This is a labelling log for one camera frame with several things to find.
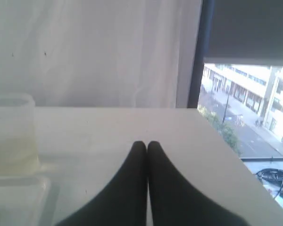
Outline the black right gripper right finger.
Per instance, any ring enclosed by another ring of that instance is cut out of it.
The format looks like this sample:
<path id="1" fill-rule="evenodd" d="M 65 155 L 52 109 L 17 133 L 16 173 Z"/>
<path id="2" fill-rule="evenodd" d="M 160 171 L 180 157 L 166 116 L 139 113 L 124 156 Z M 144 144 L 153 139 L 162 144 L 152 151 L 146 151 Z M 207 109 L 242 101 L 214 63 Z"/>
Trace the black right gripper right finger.
<path id="1" fill-rule="evenodd" d="M 191 185 L 173 165 L 158 141 L 151 141 L 147 149 L 150 203 L 155 226 L 248 224 Z"/>

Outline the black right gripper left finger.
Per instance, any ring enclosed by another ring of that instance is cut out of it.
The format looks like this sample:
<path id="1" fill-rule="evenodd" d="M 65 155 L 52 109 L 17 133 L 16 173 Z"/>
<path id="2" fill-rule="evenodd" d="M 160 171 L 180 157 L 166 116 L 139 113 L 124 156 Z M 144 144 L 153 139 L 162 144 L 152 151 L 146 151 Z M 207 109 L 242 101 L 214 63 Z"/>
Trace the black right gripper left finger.
<path id="1" fill-rule="evenodd" d="M 147 149 L 135 141 L 120 169 L 87 204 L 59 226 L 144 226 L 147 214 Z"/>

